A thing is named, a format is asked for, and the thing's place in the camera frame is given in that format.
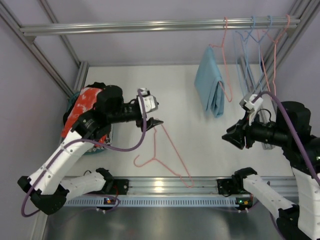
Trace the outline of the pink wire hanger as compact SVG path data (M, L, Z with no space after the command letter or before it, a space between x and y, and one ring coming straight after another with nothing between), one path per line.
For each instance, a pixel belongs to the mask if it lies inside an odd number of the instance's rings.
M143 154L142 157L138 154L133 159L133 165L137 168L165 170L171 177L178 178L186 188L195 186L186 163L163 124L154 128L152 153Z

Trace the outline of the blue wire hanger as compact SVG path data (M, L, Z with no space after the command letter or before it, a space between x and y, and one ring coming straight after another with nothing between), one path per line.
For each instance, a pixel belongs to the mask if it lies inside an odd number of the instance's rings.
M237 76L243 97L253 91L256 87L256 82L250 67L248 51L248 42L251 33L255 29L256 18L252 16L251 20L253 21L253 24L250 26L250 30L244 30L243 32L235 30L232 32Z

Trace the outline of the orange white trousers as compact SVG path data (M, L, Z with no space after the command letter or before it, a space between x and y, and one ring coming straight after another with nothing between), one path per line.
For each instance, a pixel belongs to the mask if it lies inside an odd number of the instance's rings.
M60 136L65 138L77 121L78 117L91 110L97 101L97 95L102 89L96 87L85 87L77 92L71 99L67 107L67 111L63 115L63 129Z

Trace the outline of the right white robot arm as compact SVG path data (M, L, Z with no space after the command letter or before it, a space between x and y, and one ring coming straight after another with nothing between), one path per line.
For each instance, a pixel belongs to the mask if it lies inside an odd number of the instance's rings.
M234 185L252 194L270 212L286 240L320 238L320 185L312 176L320 174L320 139L311 134L311 111L302 103L283 101L275 121L263 123L258 117L249 123L246 113L227 129L222 139L238 149L251 148L255 142L281 148L295 177L298 203L295 204L272 189L251 167L231 176Z

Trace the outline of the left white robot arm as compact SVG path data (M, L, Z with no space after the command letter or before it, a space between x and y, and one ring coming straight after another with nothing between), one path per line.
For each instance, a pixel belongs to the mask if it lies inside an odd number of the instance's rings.
M158 107L156 97L146 88L138 89L136 97L125 102L123 90L117 85L95 82L85 86L64 119L60 146L37 171L18 179L25 199L30 200L38 212L52 215L67 201L82 195L110 194L114 177L105 168L72 179L65 176L92 148L116 150L105 143L114 124L135 122L143 134L160 125L161 120L147 116Z

